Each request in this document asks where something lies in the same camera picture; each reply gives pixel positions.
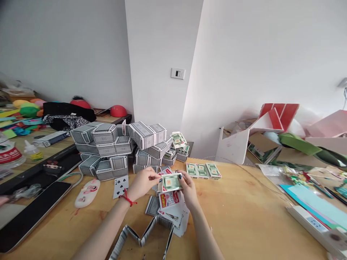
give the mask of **glue bottle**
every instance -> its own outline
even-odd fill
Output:
[[[32,161],[40,161],[44,158],[42,152],[35,145],[30,144],[27,140],[24,140],[25,148],[24,152],[30,157]]]

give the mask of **white wall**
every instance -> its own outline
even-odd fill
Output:
[[[218,128],[263,103],[342,109],[346,13],[343,0],[204,0],[181,127],[191,156],[214,156]]]
[[[124,0],[7,0],[0,71],[53,100],[133,113]]]
[[[180,130],[202,2],[125,1],[136,121]],[[170,78],[172,67],[185,79]]]

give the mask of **black cloth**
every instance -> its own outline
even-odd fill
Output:
[[[94,110],[83,108],[70,103],[58,103],[58,102],[46,102],[43,103],[43,116],[50,116],[50,126],[57,131],[66,131],[73,128],[71,124],[67,124],[64,121],[64,117],[54,116],[75,116],[76,119],[83,118],[89,122],[94,122],[97,117],[94,114]]]

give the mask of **power strip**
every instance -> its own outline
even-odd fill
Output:
[[[343,229],[327,229],[301,206],[287,210],[328,252],[338,260],[347,260],[347,235]]]

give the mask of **cable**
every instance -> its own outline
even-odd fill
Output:
[[[344,105],[342,110],[344,110],[344,107],[346,106],[346,101],[347,101],[347,87],[343,90],[343,95],[344,95]]]
[[[81,176],[80,179],[74,185],[72,185],[72,188],[75,188],[78,184],[80,184],[80,182],[83,179],[83,173],[81,173],[81,172],[65,173],[62,176],[60,176],[60,178],[57,181],[65,180],[66,178],[69,178],[73,175],[80,175]]]
[[[266,186],[265,184],[263,184],[261,181],[259,181],[257,177],[255,177],[253,174],[251,174],[251,173],[250,173],[249,171],[247,171],[246,169],[242,168],[240,165],[235,164],[235,163],[233,163],[232,161],[230,161],[230,160],[228,160],[228,159],[226,159],[226,158],[223,158],[223,157],[219,157],[219,156],[208,156],[208,157],[205,157],[204,160],[205,160],[206,158],[211,158],[211,157],[215,157],[215,158],[218,157],[218,158],[227,160],[227,161],[231,162],[231,163],[234,164],[234,165],[237,165],[238,167],[240,167],[241,169],[243,169],[244,171],[246,171],[249,175],[251,175],[254,179],[256,179],[257,182],[260,183],[260,185],[262,185],[262,186],[264,186],[265,188],[267,188],[268,190],[270,190],[270,191],[276,193],[277,195],[279,195],[279,198],[280,198],[281,200],[283,200],[283,201],[285,201],[286,203],[288,203],[291,207],[294,207],[294,205],[290,202],[290,200],[288,200],[282,193],[279,193],[279,192],[274,191],[273,189],[269,188],[268,186]]]

